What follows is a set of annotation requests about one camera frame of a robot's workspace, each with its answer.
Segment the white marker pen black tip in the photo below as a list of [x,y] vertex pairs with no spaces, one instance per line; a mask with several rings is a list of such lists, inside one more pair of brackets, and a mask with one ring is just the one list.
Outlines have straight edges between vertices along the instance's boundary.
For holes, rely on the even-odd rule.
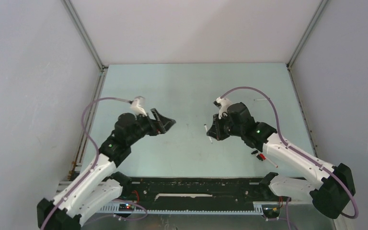
[[209,139],[210,143],[211,143],[211,144],[213,144],[212,137],[210,137],[210,136],[208,135],[208,131],[209,131],[209,129],[208,129],[208,127],[207,127],[207,124],[204,124],[204,128],[205,128],[206,135],[207,135],[207,137],[208,137],[208,139]]

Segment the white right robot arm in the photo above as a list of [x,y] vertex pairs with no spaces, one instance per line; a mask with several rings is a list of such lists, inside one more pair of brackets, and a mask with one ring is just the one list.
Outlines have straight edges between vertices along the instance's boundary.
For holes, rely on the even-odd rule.
[[335,166],[316,158],[286,140],[279,128],[267,123],[257,122],[247,106],[232,103],[227,98],[218,98],[214,105],[219,112],[213,115],[213,122],[207,136],[217,141],[229,137],[239,137],[254,153],[272,156],[292,166],[310,183],[307,192],[314,207],[324,216],[336,219],[349,202],[354,207],[351,218],[358,217],[357,205],[353,201],[356,193],[351,169],[340,163]]

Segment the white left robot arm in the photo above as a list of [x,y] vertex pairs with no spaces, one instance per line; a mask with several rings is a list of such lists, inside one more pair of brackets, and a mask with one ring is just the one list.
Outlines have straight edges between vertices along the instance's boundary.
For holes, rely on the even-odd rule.
[[175,125],[172,118],[151,109],[147,114],[124,113],[95,158],[77,178],[51,200],[37,205],[37,223],[42,230],[80,230],[87,220],[110,201],[132,195],[131,178],[117,168],[131,153],[131,147],[145,136],[165,134]]

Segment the white pen red cap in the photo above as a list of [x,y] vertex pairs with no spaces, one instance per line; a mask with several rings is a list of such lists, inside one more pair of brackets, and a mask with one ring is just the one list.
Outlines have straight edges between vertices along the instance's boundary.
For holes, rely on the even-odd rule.
[[259,153],[256,155],[256,158],[260,161],[266,161],[266,162],[269,162],[271,165],[273,165],[275,168],[278,168],[278,165],[275,164],[271,159],[269,159],[267,156],[265,156],[264,154],[262,153]]

